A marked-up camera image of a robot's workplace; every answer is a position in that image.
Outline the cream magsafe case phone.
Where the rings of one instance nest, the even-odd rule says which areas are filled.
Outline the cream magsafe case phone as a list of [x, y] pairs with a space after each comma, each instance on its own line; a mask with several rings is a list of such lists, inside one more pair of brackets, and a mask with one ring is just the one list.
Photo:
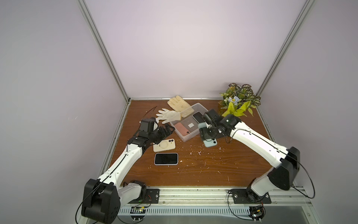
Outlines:
[[173, 150], [175, 148], [176, 148], [176, 145], [175, 145], [174, 139], [163, 140], [159, 144], [153, 145], [153, 151], [155, 153]]

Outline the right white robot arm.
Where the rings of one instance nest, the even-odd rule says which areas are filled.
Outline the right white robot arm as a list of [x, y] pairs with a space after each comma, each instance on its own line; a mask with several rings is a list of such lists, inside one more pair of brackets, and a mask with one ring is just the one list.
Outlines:
[[229, 137], [236, 140], [264, 158], [272, 168], [255, 178], [245, 190], [245, 197], [251, 203], [260, 202], [265, 195], [276, 188], [289, 190], [300, 170], [300, 151], [286, 148], [259, 134], [239, 117], [232, 114], [223, 117], [214, 110], [202, 116], [198, 125], [202, 140]]

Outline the white knit glove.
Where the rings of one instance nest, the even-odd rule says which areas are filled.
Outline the white knit glove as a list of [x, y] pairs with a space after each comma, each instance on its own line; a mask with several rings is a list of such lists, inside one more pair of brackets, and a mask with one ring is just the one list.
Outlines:
[[162, 124], [166, 124], [172, 121], [180, 121], [181, 113], [176, 111], [171, 111], [166, 108], [162, 108], [156, 114], [156, 121], [159, 123], [162, 120]]

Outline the black screen lilac phone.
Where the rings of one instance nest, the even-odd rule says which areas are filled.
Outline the black screen lilac phone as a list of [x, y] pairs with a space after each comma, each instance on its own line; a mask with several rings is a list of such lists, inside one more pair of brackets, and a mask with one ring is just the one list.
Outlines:
[[157, 166], [174, 166], [179, 162], [177, 153], [157, 153], [154, 158], [154, 164]]

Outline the clear plastic storage box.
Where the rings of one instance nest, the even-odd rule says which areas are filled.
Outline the clear plastic storage box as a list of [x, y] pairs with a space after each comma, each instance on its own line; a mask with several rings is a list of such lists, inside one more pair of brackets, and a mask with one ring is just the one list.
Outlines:
[[183, 142], [187, 142], [200, 133], [198, 128], [199, 123], [194, 118], [194, 114], [201, 113], [201, 115], [204, 115], [205, 112], [208, 112], [208, 109], [200, 103], [192, 105], [191, 108], [192, 109], [183, 111], [183, 113], [191, 112], [186, 117], [182, 117], [181, 120], [169, 122], [169, 124], [175, 128], [175, 133]]

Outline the aluminium front rail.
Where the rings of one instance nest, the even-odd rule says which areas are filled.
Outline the aluminium front rail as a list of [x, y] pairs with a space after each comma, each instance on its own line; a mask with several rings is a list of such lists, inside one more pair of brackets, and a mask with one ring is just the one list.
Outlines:
[[[232, 198], [231, 189], [245, 189], [244, 187], [234, 186], [192, 186], [192, 187], [149, 187], [151, 189], [160, 189], [158, 204], [139, 204], [161, 205], [161, 206], [222, 206], [226, 204], [235, 204]], [[272, 203], [264, 204], [269, 206], [312, 206], [311, 200], [295, 189], [288, 191], [274, 189], [268, 192]], [[237, 204], [252, 206], [254, 204]]]

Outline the artificial plant in vase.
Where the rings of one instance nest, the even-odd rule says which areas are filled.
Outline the artificial plant in vase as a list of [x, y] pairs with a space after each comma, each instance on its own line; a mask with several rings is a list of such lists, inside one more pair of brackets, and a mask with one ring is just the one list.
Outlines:
[[231, 83], [228, 89], [221, 93], [222, 100], [219, 102], [219, 113], [225, 117], [229, 114], [236, 117], [253, 116], [253, 109], [261, 105], [261, 97], [254, 94], [249, 84], [238, 85]]

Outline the pink case phone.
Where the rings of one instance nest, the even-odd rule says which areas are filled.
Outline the pink case phone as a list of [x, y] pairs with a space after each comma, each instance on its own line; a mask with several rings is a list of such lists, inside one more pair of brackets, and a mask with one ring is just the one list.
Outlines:
[[194, 132], [196, 129], [198, 129], [198, 123], [193, 118], [193, 116], [188, 116], [184, 120], [181, 121], [181, 123], [190, 131]]
[[176, 131], [178, 131], [182, 136], [187, 136], [190, 134], [190, 131], [182, 124], [177, 123], [174, 125]]

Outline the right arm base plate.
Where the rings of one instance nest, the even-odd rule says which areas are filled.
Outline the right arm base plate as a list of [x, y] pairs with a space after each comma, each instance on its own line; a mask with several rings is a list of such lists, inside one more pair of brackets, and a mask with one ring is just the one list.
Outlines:
[[271, 204], [271, 198], [268, 193], [259, 196], [249, 189], [231, 189], [232, 198], [235, 204]]

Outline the mint green case phone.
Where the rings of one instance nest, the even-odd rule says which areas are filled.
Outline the mint green case phone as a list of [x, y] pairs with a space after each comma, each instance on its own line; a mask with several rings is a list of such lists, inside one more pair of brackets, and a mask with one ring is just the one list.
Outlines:
[[200, 138], [203, 141], [205, 147], [213, 147], [217, 145], [216, 139], [211, 137], [210, 130], [205, 122], [199, 123], [198, 129], [200, 132]]

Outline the right circuit board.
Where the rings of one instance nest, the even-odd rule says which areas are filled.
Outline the right circuit board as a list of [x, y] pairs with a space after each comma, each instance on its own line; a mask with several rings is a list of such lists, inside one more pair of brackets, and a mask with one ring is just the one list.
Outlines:
[[249, 217], [254, 221], [259, 221], [260, 223], [262, 222], [262, 219], [265, 216], [265, 208], [262, 205], [258, 205], [258, 206], [250, 206], [249, 208]]

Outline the circuit board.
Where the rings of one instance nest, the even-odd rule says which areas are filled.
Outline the circuit board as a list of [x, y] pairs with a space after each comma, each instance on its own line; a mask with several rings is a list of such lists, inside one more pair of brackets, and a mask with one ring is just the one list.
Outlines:
[[250, 206], [249, 208], [249, 217], [254, 221], [259, 221], [260, 223], [262, 222], [262, 219], [265, 216], [265, 208], [262, 205], [258, 205], [258, 206]]
[[131, 207], [130, 210], [130, 217], [133, 221], [133, 223], [138, 223], [138, 222], [142, 222], [144, 217], [146, 216], [146, 212], [147, 212], [147, 207], [139, 207], [139, 206], [135, 206], [135, 207]]

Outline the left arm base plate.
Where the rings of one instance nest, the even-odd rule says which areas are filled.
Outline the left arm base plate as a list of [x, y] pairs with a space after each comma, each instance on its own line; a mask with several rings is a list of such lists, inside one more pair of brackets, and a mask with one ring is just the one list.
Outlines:
[[138, 199], [134, 199], [129, 204], [158, 204], [160, 189], [147, 189], [145, 196], [140, 196]]

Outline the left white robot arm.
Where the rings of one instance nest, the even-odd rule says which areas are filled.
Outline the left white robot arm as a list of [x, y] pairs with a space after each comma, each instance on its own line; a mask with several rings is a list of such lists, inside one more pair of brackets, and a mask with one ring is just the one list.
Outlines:
[[119, 158], [100, 177], [85, 184], [83, 200], [76, 214], [102, 224], [111, 224], [123, 206], [133, 200], [145, 199], [145, 183], [132, 181], [122, 187], [123, 180], [150, 146], [159, 144], [174, 131], [175, 127], [169, 124], [159, 127], [154, 120], [143, 120]]

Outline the left circuit board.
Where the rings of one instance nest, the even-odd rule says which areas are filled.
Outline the left circuit board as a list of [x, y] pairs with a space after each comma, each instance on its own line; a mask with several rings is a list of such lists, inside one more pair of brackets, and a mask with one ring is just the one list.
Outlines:
[[131, 207], [130, 210], [130, 217], [133, 221], [133, 223], [138, 223], [138, 222], [142, 222], [144, 217], [146, 216], [146, 212], [147, 212], [147, 207], [139, 207], [139, 206], [135, 206], [135, 207]]

